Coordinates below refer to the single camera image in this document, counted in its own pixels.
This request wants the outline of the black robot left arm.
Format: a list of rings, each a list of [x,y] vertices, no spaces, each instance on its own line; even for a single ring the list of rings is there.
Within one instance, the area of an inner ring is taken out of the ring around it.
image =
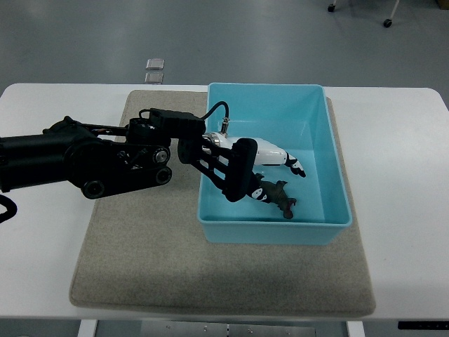
[[[236,202],[250,183],[257,143],[240,138],[229,149],[206,140],[206,120],[189,112],[141,110],[125,127],[65,117],[40,135],[1,139],[1,191],[69,181],[89,199],[167,184],[170,144]]]

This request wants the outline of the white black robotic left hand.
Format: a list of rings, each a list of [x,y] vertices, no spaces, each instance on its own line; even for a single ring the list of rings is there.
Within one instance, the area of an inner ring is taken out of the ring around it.
[[[229,137],[225,133],[218,132],[207,133],[204,138],[212,144],[226,149],[231,149],[232,145],[237,143],[238,140],[243,139],[243,137]],[[284,165],[287,166],[294,175],[303,178],[306,177],[304,168],[299,160],[289,154],[286,150],[262,138],[253,138],[253,140],[257,143],[257,152],[253,162],[254,166]],[[262,191],[255,174],[256,173],[254,173],[254,177],[250,179],[247,195],[253,199],[269,204],[269,202],[265,200],[267,196]]]

